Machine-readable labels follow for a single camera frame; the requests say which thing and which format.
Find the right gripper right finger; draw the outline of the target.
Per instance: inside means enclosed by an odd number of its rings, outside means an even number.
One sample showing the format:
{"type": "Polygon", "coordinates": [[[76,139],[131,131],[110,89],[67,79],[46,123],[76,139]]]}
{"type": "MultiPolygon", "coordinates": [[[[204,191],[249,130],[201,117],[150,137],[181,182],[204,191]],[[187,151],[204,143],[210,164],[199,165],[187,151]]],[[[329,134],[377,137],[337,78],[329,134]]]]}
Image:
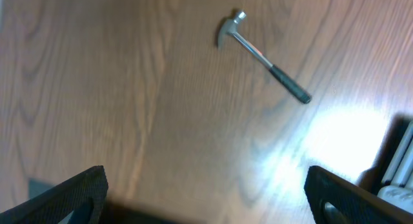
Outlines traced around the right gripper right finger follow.
{"type": "Polygon", "coordinates": [[[331,204],[351,223],[412,223],[412,214],[319,167],[311,166],[304,185],[316,223],[328,223],[331,204]]]}

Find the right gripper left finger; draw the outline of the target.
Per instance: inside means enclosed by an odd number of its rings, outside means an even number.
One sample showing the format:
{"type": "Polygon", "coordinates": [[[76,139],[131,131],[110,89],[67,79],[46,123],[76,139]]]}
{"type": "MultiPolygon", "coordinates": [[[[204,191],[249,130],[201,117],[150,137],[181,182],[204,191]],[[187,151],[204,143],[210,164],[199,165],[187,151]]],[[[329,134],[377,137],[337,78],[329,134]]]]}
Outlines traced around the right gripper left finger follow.
{"type": "Polygon", "coordinates": [[[103,166],[93,166],[1,213],[1,223],[98,223],[108,191],[103,166]]]}

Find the small steel claw hammer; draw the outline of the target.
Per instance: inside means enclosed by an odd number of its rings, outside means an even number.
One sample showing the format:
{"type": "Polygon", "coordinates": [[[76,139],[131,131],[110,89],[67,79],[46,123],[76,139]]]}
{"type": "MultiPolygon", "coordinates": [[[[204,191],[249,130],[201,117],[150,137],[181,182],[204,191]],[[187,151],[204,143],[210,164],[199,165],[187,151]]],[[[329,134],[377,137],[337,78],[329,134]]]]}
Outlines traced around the small steel claw hammer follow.
{"type": "Polygon", "coordinates": [[[246,13],[243,10],[237,10],[230,17],[225,17],[223,23],[220,24],[216,35],[216,46],[221,48],[226,36],[233,37],[247,51],[249,51],[292,96],[300,103],[309,104],[312,96],[288,74],[286,74],[277,65],[271,63],[263,53],[261,53],[251,42],[246,40],[239,32],[238,27],[246,18],[246,13]]]}

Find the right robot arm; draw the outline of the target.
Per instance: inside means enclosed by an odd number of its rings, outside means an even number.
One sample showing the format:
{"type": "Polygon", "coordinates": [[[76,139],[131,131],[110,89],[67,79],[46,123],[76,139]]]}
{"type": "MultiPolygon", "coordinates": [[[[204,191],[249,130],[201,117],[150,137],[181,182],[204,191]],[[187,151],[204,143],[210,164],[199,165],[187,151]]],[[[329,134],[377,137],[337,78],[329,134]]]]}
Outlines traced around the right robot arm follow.
{"type": "MultiPolygon", "coordinates": [[[[305,194],[316,223],[412,223],[412,125],[394,129],[390,154],[370,190],[311,166],[305,194]]],[[[94,166],[54,187],[33,181],[32,198],[1,213],[1,223],[178,223],[106,200],[104,168],[94,166]]]]}

